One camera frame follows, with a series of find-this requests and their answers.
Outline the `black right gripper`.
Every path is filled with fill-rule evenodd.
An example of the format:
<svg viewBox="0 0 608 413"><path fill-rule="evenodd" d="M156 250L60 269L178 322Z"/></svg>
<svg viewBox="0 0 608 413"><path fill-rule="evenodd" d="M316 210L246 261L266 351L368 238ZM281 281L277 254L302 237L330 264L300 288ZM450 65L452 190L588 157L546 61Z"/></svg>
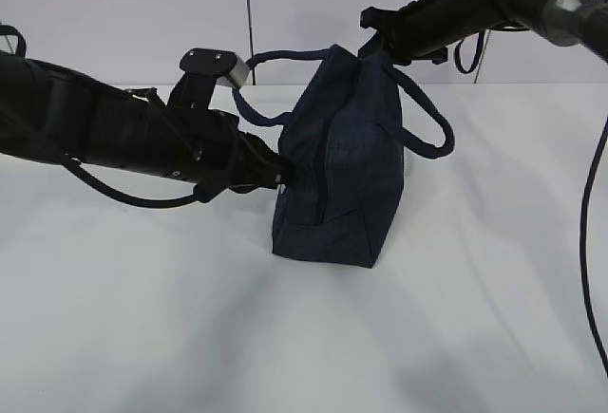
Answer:
<svg viewBox="0 0 608 413"><path fill-rule="evenodd" d="M447 46L428 46L430 29L438 21L431 8L443 0L416 0L400 9L368 7L360 13L360 27L373 29L371 38L357 51L363 59L386 51L393 62L409 66L413 62L441 65L448 60Z"/></svg>

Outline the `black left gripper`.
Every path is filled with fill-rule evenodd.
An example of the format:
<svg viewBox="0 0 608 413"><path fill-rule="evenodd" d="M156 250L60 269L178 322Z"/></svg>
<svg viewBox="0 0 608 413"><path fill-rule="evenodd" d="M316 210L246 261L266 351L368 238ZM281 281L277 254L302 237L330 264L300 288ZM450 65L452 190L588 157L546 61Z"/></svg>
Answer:
<svg viewBox="0 0 608 413"><path fill-rule="evenodd" d="M294 164L240 130L233 114L165 106L161 121L170 140L161 148L164 178L193 183L199 193L250 193L292 182Z"/></svg>

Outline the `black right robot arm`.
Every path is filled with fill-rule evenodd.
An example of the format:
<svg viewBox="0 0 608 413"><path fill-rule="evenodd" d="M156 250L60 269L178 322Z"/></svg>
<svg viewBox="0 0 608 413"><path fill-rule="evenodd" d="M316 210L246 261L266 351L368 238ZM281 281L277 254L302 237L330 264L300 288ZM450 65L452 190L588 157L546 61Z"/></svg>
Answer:
<svg viewBox="0 0 608 413"><path fill-rule="evenodd" d="M490 30L532 31L557 47L582 45L607 57L607 0L417 0L400 9L369 7L372 37L360 57L385 50L393 61L447 61L447 47Z"/></svg>

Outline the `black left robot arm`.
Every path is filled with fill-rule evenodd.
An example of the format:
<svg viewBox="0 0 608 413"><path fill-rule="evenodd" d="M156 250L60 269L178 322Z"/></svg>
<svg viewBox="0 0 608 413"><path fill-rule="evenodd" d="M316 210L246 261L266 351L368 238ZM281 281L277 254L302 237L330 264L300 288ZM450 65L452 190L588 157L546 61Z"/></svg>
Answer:
<svg viewBox="0 0 608 413"><path fill-rule="evenodd" d="M275 189L294 167L237 115L210 103L217 85L240 89L246 65L231 51L192 48L163 100L157 88L122 89L80 71L29 58L21 32L1 54L1 151L23 160L92 164L192 183L199 191Z"/></svg>

